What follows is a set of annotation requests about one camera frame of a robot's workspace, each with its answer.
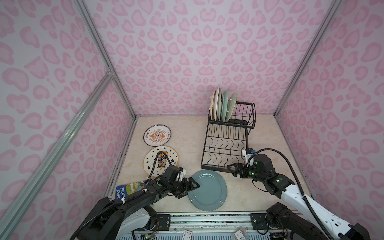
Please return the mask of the teal green round plate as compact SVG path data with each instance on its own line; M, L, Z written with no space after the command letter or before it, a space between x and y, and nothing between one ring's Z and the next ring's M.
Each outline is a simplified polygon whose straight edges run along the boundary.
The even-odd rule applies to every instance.
M192 176L200 187L188 193L192 205L201 211L212 212L220 208L227 198L227 185L217 172L201 170Z

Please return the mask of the black wire dish rack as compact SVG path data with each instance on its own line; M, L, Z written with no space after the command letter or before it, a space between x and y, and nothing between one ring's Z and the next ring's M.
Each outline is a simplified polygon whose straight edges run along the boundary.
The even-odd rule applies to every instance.
M254 103L237 102L228 122L208 117L201 168L228 173L228 165L245 164L242 151L249 147L249 133L256 124Z

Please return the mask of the light blue flower plate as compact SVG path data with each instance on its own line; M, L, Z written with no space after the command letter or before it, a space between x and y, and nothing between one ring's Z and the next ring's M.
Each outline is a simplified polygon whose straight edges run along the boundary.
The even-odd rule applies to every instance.
M221 107L221 118L223 123L226 121L227 108L228 108L228 91L223 91L222 107Z

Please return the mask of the yellow woven round plate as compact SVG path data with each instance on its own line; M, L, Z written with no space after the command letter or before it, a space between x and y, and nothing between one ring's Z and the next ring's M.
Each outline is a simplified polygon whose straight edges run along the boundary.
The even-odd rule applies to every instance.
M228 100L227 114L226 114L225 122L228 122L230 120L230 118L231 118L231 116L235 110L236 103L237 103L237 93L233 93Z

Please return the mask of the orange woven round plate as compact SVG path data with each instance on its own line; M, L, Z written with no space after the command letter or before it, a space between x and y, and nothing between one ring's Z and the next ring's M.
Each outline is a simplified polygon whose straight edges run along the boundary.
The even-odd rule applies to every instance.
M209 107L209 120L210 121L213 121L213 117L214 117L213 107L214 107L215 94L216 94L216 91L214 90L212 95L211 95L211 102L210 102L210 107Z

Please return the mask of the white plate floral sprigs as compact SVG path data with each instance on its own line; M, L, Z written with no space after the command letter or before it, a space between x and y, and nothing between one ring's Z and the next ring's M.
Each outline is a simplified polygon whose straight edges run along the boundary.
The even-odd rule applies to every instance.
M222 120L222 117L221 117L221 112L222 112L222 87L219 87L218 88L218 91L217 91L217 97L218 97L218 100L217 100L217 122L220 122Z

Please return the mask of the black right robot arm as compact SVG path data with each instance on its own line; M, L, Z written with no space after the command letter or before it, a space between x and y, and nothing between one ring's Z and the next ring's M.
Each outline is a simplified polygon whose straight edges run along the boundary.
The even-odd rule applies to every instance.
M369 231L361 224L352 225L339 218L304 193L299 183L279 174L264 154L244 151L247 163L227 168L234 177L251 179L264 185L265 191L282 203L267 209L269 228L284 228L305 240L369 240Z

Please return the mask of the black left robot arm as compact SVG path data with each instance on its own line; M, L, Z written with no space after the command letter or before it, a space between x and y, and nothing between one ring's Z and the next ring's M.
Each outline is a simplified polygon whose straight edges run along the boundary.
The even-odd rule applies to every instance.
M200 187L192 177L182 177L183 171L181 167L170 165L162 175L145 182L138 192L116 200L107 197L99 200L70 239L115 240L123 221L135 212L168 194L180 199Z

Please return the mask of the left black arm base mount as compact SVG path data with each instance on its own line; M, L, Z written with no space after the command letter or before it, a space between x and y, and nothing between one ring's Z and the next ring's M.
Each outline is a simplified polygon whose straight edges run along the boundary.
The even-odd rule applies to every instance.
M171 215L170 214L157 214L150 216L149 221L143 227L146 231L169 231L171 224Z

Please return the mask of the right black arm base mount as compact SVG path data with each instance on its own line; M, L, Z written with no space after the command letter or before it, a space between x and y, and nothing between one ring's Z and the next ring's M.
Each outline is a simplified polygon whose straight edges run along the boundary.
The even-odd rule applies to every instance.
M280 228L278 220L269 213L252 213L250 214L253 230L257 232L269 230L277 230Z

